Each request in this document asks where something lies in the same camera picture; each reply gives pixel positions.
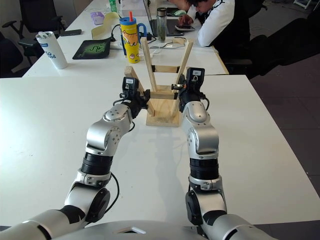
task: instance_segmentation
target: gray floor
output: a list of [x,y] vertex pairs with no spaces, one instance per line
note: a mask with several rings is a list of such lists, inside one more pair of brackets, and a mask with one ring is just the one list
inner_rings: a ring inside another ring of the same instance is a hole
[[[250,19],[252,38],[269,36],[294,19],[306,18],[314,8],[313,4],[304,10],[292,3],[293,0],[266,1],[268,11],[262,9]],[[253,78],[251,84],[320,195],[320,54],[278,66],[265,76]],[[257,227],[280,240],[320,239],[320,221]]]

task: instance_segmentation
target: red straw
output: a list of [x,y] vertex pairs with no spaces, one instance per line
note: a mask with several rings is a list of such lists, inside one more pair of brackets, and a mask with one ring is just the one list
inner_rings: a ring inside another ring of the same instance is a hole
[[132,17],[132,11],[129,11],[129,18],[130,18],[130,22],[134,21],[134,18]]

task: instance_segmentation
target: person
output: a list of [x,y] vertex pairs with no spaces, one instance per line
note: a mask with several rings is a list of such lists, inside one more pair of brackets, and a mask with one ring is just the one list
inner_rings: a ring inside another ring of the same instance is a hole
[[242,0],[186,0],[187,14],[179,18],[180,25],[190,25],[195,19],[202,24],[198,42],[202,47],[214,46],[221,57],[244,57],[250,41],[249,18]]
[[176,5],[180,10],[185,10],[186,12],[190,8],[190,4],[186,0],[168,0],[170,3]]

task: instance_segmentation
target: yellow cup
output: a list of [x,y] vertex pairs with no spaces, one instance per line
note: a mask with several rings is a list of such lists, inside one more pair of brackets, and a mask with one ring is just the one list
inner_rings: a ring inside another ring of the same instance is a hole
[[137,25],[137,20],[133,17],[133,21],[130,18],[120,18],[120,27],[122,34],[122,43],[125,48],[124,54],[127,56],[129,63],[135,64],[140,61],[139,58],[139,43],[140,35],[139,28],[143,27],[143,36],[147,36],[147,28],[143,23]]

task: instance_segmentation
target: silver robot arm segment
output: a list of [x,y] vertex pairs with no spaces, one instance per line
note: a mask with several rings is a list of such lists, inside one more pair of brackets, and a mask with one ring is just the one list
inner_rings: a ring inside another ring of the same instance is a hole
[[106,213],[110,192],[106,189],[113,156],[121,137],[130,131],[132,119],[146,109],[150,91],[140,96],[139,81],[125,77],[121,104],[114,105],[87,132],[82,166],[70,188],[64,207],[48,210],[0,233],[1,240],[50,240],[95,223]]
[[210,240],[273,240],[241,217],[227,214],[219,175],[219,137],[201,102],[207,100],[200,92],[204,76],[203,68],[189,68],[186,79],[182,77],[179,84],[172,85],[172,89],[179,90],[182,129],[190,157],[188,179],[192,190],[185,196],[188,219]]

